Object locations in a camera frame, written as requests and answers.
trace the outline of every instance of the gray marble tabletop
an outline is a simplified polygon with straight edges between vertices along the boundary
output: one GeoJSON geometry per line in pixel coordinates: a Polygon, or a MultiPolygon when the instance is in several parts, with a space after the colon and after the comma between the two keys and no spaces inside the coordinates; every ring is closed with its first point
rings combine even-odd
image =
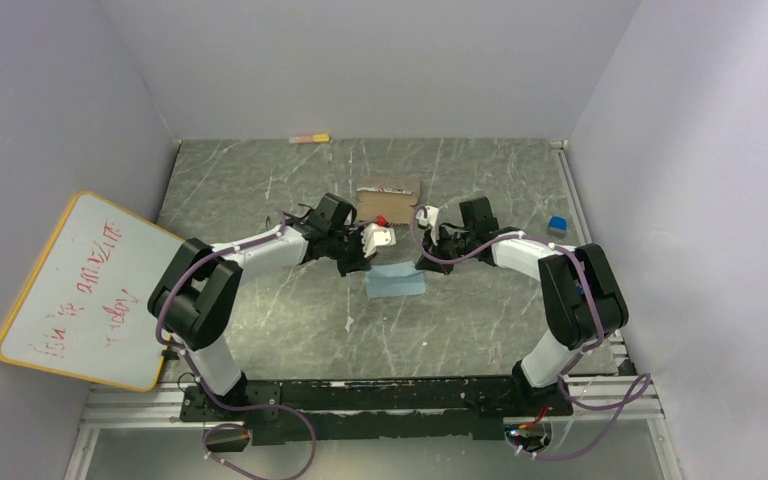
{"type": "MultiPolygon", "coordinates": [[[[572,218],[545,140],[374,139],[291,145],[279,140],[185,141],[158,224],[208,243],[242,239],[301,213],[326,192],[355,200],[363,175],[422,178],[421,203],[460,223],[458,202],[486,195],[502,225],[545,235],[552,215],[572,218]]],[[[573,222],[564,243],[577,245],[573,222]]],[[[378,265],[415,261],[407,227],[378,265]]],[[[365,274],[341,278],[330,260],[276,271],[241,286],[226,331],[251,379],[507,374],[546,331],[538,282],[477,262],[425,273],[426,293],[369,298],[365,274]]],[[[185,371],[167,363],[163,380],[185,371]]],[[[574,373],[616,373],[607,345],[574,373]]]]}

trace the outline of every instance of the blue cube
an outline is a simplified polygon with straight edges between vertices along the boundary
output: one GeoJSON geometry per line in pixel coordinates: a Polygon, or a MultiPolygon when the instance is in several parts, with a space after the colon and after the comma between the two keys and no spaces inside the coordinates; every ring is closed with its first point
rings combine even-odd
{"type": "Polygon", "coordinates": [[[556,237],[563,237],[567,234],[567,219],[564,217],[559,217],[557,215],[553,215],[551,219],[549,219],[549,234],[554,235],[556,237]]]}

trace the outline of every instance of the wall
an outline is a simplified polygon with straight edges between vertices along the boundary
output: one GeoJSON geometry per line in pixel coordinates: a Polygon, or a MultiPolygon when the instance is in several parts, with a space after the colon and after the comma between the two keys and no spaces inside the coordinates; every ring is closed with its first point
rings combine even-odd
{"type": "Polygon", "coordinates": [[[644,1],[570,139],[688,478],[768,478],[768,2],[644,1]]]}
{"type": "Polygon", "coordinates": [[[178,138],[567,138],[639,0],[102,0],[178,138]]]}
{"type": "MultiPolygon", "coordinates": [[[[153,218],[175,147],[95,0],[0,0],[0,327],[69,198],[153,218]]],[[[87,384],[0,363],[0,479],[62,478],[87,384]]]]}

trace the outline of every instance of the blue block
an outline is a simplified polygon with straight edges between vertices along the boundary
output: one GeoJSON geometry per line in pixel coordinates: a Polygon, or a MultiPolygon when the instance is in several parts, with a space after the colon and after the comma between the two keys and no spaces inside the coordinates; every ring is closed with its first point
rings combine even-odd
{"type": "Polygon", "coordinates": [[[567,219],[553,215],[549,219],[549,233],[558,237],[563,237],[567,234],[567,219]]]}
{"type": "Polygon", "coordinates": [[[370,298],[401,297],[425,293],[425,275],[413,263],[376,265],[366,272],[366,294],[370,298]]]}

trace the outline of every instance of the open cardboard box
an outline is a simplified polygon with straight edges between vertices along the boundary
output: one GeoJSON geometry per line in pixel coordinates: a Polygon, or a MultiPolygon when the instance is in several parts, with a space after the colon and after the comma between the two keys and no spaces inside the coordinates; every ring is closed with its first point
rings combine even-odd
{"type": "Polygon", "coordinates": [[[363,177],[357,189],[358,219],[383,216],[391,224],[407,225],[419,203],[421,182],[411,177],[363,177]]]}

